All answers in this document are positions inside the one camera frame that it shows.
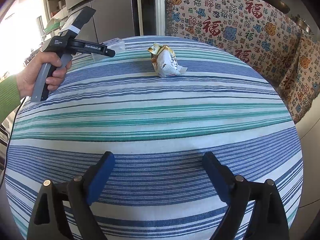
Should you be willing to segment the green sleeve forearm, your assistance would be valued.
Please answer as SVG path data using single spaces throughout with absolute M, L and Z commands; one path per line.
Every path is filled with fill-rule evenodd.
M 16 76 L 12 75 L 3 80 L 0 91 L 0 122 L 2 123 L 21 103 Z

